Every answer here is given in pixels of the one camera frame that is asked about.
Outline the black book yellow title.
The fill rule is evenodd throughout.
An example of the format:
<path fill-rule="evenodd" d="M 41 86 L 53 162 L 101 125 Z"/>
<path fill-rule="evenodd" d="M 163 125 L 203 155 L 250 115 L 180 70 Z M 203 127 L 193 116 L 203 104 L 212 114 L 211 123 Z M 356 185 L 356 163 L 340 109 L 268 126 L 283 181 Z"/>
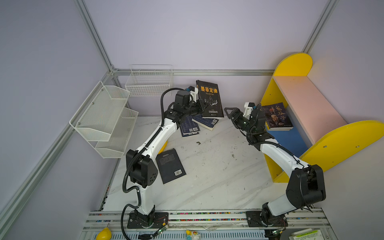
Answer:
<path fill-rule="evenodd" d="M 204 119 L 224 118 L 224 111 L 219 92 L 219 86 L 215 83 L 209 83 L 201 80 L 196 81 L 199 90 L 207 93 L 207 104 L 210 104 L 209 115 L 202 116 Z"/>

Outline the blue book front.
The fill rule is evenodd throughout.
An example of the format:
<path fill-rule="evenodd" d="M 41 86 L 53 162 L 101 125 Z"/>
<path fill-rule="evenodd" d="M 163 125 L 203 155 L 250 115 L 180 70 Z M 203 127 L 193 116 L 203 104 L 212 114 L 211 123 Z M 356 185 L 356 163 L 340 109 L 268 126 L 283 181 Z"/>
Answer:
<path fill-rule="evenodd" d="M 219 119 L 204 119 L 201 115 L 196 115 L 192 117 L 192 121 L 201 127 L 213 131 Z"/>

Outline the purple old man book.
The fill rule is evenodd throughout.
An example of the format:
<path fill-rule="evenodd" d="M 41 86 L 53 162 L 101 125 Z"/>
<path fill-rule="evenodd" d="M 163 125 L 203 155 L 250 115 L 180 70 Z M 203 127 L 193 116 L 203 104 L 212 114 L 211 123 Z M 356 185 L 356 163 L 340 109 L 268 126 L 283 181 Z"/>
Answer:
<path fill-rule="evenodd" d="M 283 103 L 261 107 L 265 113 L 266 126 L 270 131 L 290 131 L 294 128 Z"/>

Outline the black book with barcode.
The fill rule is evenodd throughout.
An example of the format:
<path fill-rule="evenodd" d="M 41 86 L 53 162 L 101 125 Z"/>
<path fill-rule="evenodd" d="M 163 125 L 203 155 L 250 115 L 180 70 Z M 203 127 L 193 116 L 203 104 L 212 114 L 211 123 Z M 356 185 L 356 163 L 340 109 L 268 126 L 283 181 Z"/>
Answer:
<path fill-rule="evenodd" d="M 175 149 L 158 154 L 156 162 L 163 184 L 167 184 L 186 175 L 186 171 Z"/>

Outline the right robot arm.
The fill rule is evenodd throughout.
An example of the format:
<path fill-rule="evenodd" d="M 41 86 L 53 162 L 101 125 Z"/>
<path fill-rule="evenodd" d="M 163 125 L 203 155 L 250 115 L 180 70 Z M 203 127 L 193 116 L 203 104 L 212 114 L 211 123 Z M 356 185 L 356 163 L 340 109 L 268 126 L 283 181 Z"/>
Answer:
<path fill-rule="evenodd" d="M 249 106 L 243 113 L 238 108 L 225 108 L 234 127 L 246 137 L 250 146 L 272 159 L 289 177 L 285 193 L 263 204 L 256 222 L 272 227 L 284 220 L 285 214 L 308 208 L 326 199 L 323 169 L 296 157 L 266 130 L 266 117 L 261 105 Z"/>

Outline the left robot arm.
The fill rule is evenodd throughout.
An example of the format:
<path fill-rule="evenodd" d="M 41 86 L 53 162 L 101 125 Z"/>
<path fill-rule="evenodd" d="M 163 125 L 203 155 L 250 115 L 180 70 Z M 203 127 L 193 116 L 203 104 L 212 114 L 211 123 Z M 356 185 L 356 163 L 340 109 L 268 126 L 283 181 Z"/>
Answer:
<path fill-rule="evenodd" d="M 144 228 L 155 223 L 156 210 L 151 185 L 158 175 L 157 155 L 187 117 L 199 115 L 206 108 L 204 101 L 199 100 L 199 89 L 192 86 L 164 91 L 160 104 L 161 122 L 158 127 L 140 147 L 126 154 L 126 172 L 122 183 L 125 194 L 136 191 L 138 197 L 137 205 L 125 206 L 134 210 L 129 221 Z"/>

